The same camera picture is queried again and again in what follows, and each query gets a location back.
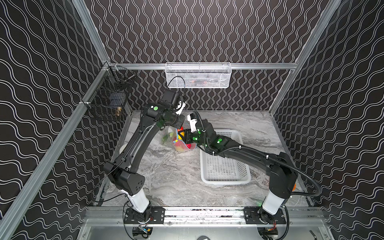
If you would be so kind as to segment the red yellow toy mango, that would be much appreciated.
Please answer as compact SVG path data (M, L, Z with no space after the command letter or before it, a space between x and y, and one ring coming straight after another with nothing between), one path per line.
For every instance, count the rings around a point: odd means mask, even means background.
M184 141L184 136L185 136L184 128L181 127L180 129L178 129L178 140L183 140Z

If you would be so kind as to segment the clear blue-zip bag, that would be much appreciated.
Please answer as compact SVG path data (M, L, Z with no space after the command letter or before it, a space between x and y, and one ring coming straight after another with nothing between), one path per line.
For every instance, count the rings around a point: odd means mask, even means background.
M183 140L178 140L178 129L174 127L165 128L165 133L161 138L161 144L168 147L173 147L174 150L180 153L191 151L186 147L186 143ZM197 145L194 143L192 143L192 145L194 147L192 150L194 150Z

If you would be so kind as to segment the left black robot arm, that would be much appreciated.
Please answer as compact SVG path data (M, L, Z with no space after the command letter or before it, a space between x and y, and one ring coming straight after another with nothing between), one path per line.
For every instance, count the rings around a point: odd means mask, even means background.
M133 209L140 214L150 205L143 190L145 177L137 173L141 160L159 131L183 125L184 106L182 94L166 89L158 102L148 103L142 109L139 125L123 151L113 162L104 165L110 182L128 196Z

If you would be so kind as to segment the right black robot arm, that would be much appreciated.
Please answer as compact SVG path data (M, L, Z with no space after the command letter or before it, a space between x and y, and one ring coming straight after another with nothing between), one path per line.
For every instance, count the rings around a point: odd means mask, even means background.
M208 155L242 162L269 176L269 192L263 201L262 213L276 215L291 197L298 178L296 169L288 163L288 155L265 153L219 135L207 120L193 119L189 125L183 137L187 143L197 144Z

